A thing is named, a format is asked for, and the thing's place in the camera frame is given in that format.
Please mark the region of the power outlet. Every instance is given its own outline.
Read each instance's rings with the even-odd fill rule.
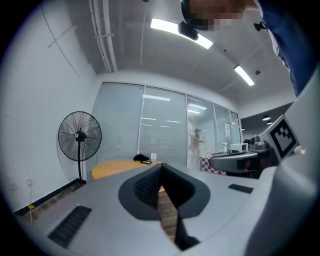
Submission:
[[[31,178],[27,178],[26,180],[26,185],[29,187],[32,185],[32,179]]]

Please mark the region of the wooden tabletop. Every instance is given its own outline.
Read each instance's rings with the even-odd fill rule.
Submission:
[[[153,162],[152,165],[162,164],[163,162],[157,161]],[[145,163],[140,163],[140,161],[134,161],[132,159],[118,159],[110,160],[97,164],[92,169],[92,177],[97,180],[103,177],[114,175],[117,173],[129,171],[135,168],[148,166]]]

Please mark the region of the glass partition wall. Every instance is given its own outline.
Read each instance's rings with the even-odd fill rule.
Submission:
[[[238,115],[208,100],[154,86],[103,83],[92,115],[101,126],[93,167],[137,154],[199,169],[199,158],[241,143]]]

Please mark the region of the black bag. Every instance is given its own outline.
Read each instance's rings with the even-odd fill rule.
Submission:
[[[147,161],[149,157],[144,156],[143,154],[137,154],[134,158],[134,161]]]

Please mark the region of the baseboard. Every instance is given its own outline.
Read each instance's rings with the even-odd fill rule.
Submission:
[[[56,189],[55,191],[45,195],[44,197],[40,198],[37,201],[34,201],[32,203],[32,205],[37,208],[39,205],[42,205],[44,202],[48,201],[49,199],[53,198],[54,196],[56,196],[57,194],[61,193],[62,191],[66,190],[67,188],[71,187],[73,184],[75,183],[80,183],[80,179],[76,178],[73,181],[69,182],[68,184],[62,186],[61,188]],[[87,182],[85,180],[82,180],[82,184],[86,184]],[[28,206],[23,207],[20,210],[17,210],[16,212],[14,212],[14,214],[18,215],[18,216],[23,216],[25,214],[27,214],[30,211],[30,208]]]

